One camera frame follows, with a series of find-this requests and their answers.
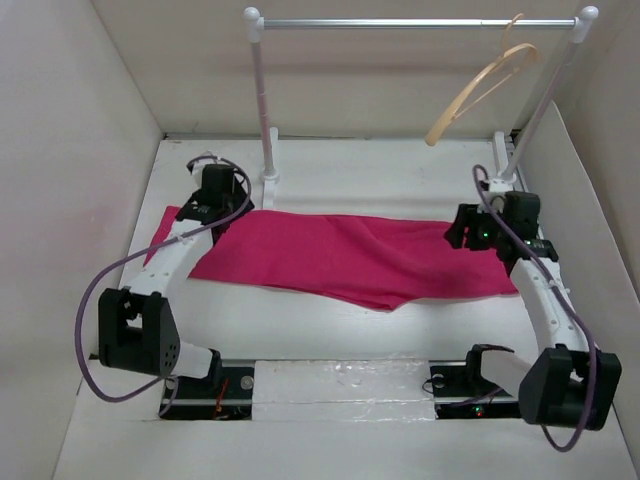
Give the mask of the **beige wooden clothes hanger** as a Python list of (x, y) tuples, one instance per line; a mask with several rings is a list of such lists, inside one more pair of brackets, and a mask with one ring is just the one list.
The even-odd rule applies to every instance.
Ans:
[(511, 19), (503, 31), (497, 57), (470, 80), (432, 124), (424, 137), (428, 146), (435, 146), (446, 130), (466, 112), (540, 60), (540, 52), (532, 43), (510, 43), (511, 31), (524, 18), (525, 15), (519, 13)]

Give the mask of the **pink trousers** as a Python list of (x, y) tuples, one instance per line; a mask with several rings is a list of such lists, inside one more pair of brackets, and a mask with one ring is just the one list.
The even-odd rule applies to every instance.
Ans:
[(191, 272), (206, 281), (295, 290), (394, 311), (420, 299), (514, 295), (491, 251), (452, 248), (442, 221), (254, 210)]

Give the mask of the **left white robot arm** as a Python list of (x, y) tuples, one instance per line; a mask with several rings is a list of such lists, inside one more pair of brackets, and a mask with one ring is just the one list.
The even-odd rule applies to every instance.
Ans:
[(187, 168), (197, 188), (165, 239), (144, 249), (146, 262), (132, 280), (99, 297), (98, 358), (108, 368), (188, 379), (196, 393), (208, 397), (222, 387), (220, 354), (181, 339), (171, 300), (230, 224), (254, 205), (250, 180), (238, 165), (202, 155)]

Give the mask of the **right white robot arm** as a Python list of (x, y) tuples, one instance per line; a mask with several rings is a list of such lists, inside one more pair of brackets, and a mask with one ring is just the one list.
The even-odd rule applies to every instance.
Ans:
[(462, 381), (473, 393), (496, 386), (518, 401), (526, 423), (598, 431), (606, 423), (621, 377), (613, 353), (601, 351), (577, 321), (553, 244), (538, 235), (537, 195), (507, 192), (502, 209), (488, 201), (461, 204), (445, 240), (455, 249), (495, 251), (524, 302), (539, 356), (534, 363), (509, 347), (476, 344)]

